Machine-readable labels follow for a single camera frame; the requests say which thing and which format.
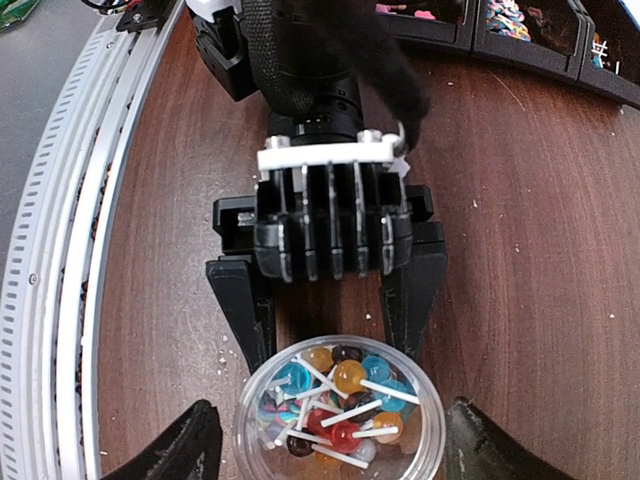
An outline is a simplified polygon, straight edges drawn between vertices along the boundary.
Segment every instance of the gray floor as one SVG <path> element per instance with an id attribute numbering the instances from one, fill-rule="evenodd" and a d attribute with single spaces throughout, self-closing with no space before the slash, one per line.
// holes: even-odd
<path id="1" fill-rule="evenodd" d="M 0 279 L 42 131 L 98 20 L 80 0 L 42 0 L 23 25 L 0 34 Z"/>

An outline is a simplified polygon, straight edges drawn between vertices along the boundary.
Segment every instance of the clear plastic cup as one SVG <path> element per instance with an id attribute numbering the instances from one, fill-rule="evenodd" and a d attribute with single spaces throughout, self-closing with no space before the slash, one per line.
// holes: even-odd
<path id="1" fill-rule="evenodd" d="M 400 435 L 360 439 L 360 442 L 364 442 L 366 445 L 359 443 L 358 450 L 351 452 L 348 451 L 351 444 L 347 442 L 345 445 L 342 440 L 336 440 L 339 437 L 332 436 L 334 434 L 323 431 L 323 435 L 317 435 L 315 433 L 318 431 L 317 424 L 316 430 L 310 431 L 305 428 L 302 433 L 306 432 L 315 438 L 325 438 L 324 443 L 300 441 L 283 433 L 284 430 L 289 431 L 296 428 L 299 430 L 307 422 L 312 423 L 309 416 L 309 410 L 312 408 L 311 401 L 304 405 L 304 400 L 296 400 L 294 398 L 296 393 L 290 391 L 290 386 L 293 385 L 304 393 L 312 388 L 325 385 L 319 382 L 313 374 L 310 375 L 311 384 L 305 375 L 290 374 L 292 372 L 291 365 L 302 365 L 302 362 L 296 361 L 296 358 L 302 358 L 307 362 L 322 366 L 324 368 L 322 373 L 325 377 L 330 378 L 331 370 L 334 370 L 345 358 L 341 355 L 331 357 L 338 361 L 337 363 L 333 362 L 329 368 L 327 359 L 320 358 L 326 357 L 326 352 L 317 349 L 324 347 L 332 351 L 337 346 L 359 349 L 364 358 L 374 357 L 374 360 L 366 361 L 365 365 L 369 368 L 367 370 L 368 378 L 376 380 L 375 385 L 383 383 L 395 386 L 399 390 L 404 389 L 406 393 L 417 397 L 417 399 L 413 398 L 413 402 L 405 401 L 402 406 L 396 397 L 364 387 L 361 392 L 349 392 L 352 395 L 346 400 L 340 398 L 337 393 L 330 392 L 324 392 L 320 396 L 316 394 L 311 399 L 318 403 L 327 404 L 334 410 L 343 411 L 349 411 L 364 403 L 371 405 L 371 400 L 374 399 L 384 399 L 383 407 L 370 410 L 368 413 L 345 420 L 345 422 L 354 423 L 358 425 L 358 429 L 363 431 L 399 425 L 398 430 L 402 430 L 399 432 Z M 349 350 L 349 354 L 354 352 L 357 353 L 358 350 Z M 359 354 L 356 357 L 355 360 L 347 358 L 351 360 L 350 365 L 353 365 L 353 361 L 358 363 L 362 361 Z M 380 363 L 384 368 L 371 369 L 371 361 L 376 365 Z M 391 367 L 391 373 L 389 373 L 387 365 Z M 297 373 L 302 372 L 298 366 L 293 370 Z M 345 371 L 344 366 L 338 370 L 338 372 L 340 371 Z M 388 376 L 391 377 L 390 380 L 383 381 Z M 278 385 L 283 381 L 290 383 Z M 289 390 L 290 394 L 285 395 L 283 390 Z M 357 403 L 357 400 L 362 398 L 365 400 Z M 298 425 L 297 419 L 300 416 L 298 412 L 301 408 L 304 410 L 304 406 L 308 409 Z M 313 410 L 323 409 L 324 407 L 313 408 Z M 329 416 L 336 415 L 338 410 L 330 413 Z M 389 418 L 401 418 L 402 423 L 383 422 L 384 419 Z M 234 418 L 233 449 L 242 475 L 246 480 L 312 480 L 315 478 L 323 480 L 350 478 L 426 480 L 435 476 L 442 460 L 444 444 L 445 417 L 442 403 L 424 371 L 406 355 L 388 345 L 368 338 L 349 335 L 313 338 L 292 345 L 269 359 L 247 382 Z M 338 451 L 338 453 L 349 457 L 346 460 L 359 461 L 358 465 L 345 462 L 344 458 L 341 460 L 319 453 L 318 447 L 327 448 L 332 452 Z M 372 449 L 375 452 L 375 458 L 371 458 Z M 363 458 L 366 460 L 366 467 L 362 463 Z"/>

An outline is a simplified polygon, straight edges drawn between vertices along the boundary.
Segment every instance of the plastic cup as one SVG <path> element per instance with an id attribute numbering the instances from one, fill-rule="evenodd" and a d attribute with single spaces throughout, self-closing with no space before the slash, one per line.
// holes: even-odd
<path id="1" fill-rule="evenodd" d="M 363 468 L 362 465 L 354 466 L 316 451 L 310 454 L 309 449 L 305 448 L 308 445 L 305 445 L 304 441 L 291 439 L 291 445 L 287 445 L 287 436 L 282 433 L 285 428 L 296 428 L 297 425 L 300 429 L 303 426 L 303 422 L 300 422 L 300 425 L 297 422 L 297 415 L 303 402 L 296 401 L 291 392 L 295 391 L 298 385 L 306 386 L 306 383 L 298 369 L 291 368 L 291 365 L 296 364 L 297 357 L 313 358 L 310 352 L 318 347 L 332 350 L 336 346 L 359 349 L 365 357 L 373 355 L 385 360 L 391 365 L 391 379 L 401 382 L 419 400 L 419 405 L 407 402 L 404 409 L 394 412 L 405 422 L 400 438 L 390 443 L 387 442 L 393 437 L 389 436 L 384 439 L 384 442 L 376 441 L 375 438 L 367 440 L 367 448 L 363 447 L 363 450 L 366 450 L 366 452 L 363 451 L 366 460 L 370 460 L 372 456 L 372 445 L 369 440 L 375 443 L 375 458 L 366 462 L 367 468 Z M 325 358 L 322 365 L 326 367 L 326 355 L 323 357 Z M 289 372 L 295 383 L 283 386 L 282 379 L 289 378 L 286 376 Z M 322 385 L 313 375 L 311 379 L 311 385 L 308 388 L 317 388 Z M 374 394 L 366 388 L 363 391 L 364 394 Z M 314 398 L 331 404 L 334 409 L 351 408 L 349 405 L 351 397 L 345 401 L 336 394 L 326 392 Z M 383 408 L 381 407 L 377 413 L 384 413 Z M 375 423 L 374 419 L 367 420 L 366 417 L 357 418 L 354 421 L 360 422 L 363 429 L 371 428 Z M 300 431 L 313 434 L 307 428 Z M 247 382 L 236 408 L 233 426 L 234 454 L 243 478 L 247 480 L 311 480 L 314 478 L 427 480 L 435 476 L 440 466 L 444 444 L 445 416 L 442 403 L 424 371 L 406 355 L 388 345 L 350 335 L 313 338 L 292 345 L 269 359 Z M 316 446 L 336 450 L 333 444 L 328 446 L 326 440 Z M 348 455 L 350 458 L 354 456 L 357 458 L 358 452 L 349 452 Z"/>

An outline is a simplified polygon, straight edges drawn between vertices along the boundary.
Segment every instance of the metal screw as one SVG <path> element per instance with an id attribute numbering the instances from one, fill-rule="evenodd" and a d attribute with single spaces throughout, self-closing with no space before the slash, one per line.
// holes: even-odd
<path id="1" fill-rule="evenodd" d="M 358 143 L 379 143 L 382 141 L 380 130 L 363 130 L 358 133 Z"/>
<path id="2" fill-rule="evenodd" d="M 291 139 L 284 135 L 274 135 L 273 137 L 267 138 L 265 142 L 265 147 L 268 150 L 273 150 L 275 148 L 288 148 L 291 146 Z"/>

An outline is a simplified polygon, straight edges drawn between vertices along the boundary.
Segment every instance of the robotic arm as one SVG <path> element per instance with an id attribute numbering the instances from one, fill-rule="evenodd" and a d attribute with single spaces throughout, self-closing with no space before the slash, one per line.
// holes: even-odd
<path id="1" fill-rule="evenodd" d="M 403 124 L 408 147 L 417 144 L 428 98 L 379 22 L 375 2 L 188 0 L 187 4 L 194 18 L 202 20 L 196 20 L 200 53 L 234 99 L 259 88 L 276 114 L 295 118 L 308 113 L 328 85 L 357 73 Z M 216 56 L 212 49 L 224 59 L 210 58 Z M 242 81 L 248 78 L 255 85 Z"/>
<path id="2" fill-rule="evenodd" d="M 431 194 L 405 186 L 428 101 L 370 0 L 187 0 L 202 59 L 232 98 L 271 107 L 256 195 L 219 199 L 207 277 L 255 371 L 276 353 L 274 280 L 383 275 L 387 342 L 417 359 L 447 263 Z M 366 130 L 355 70 L 396 116 Z"/>

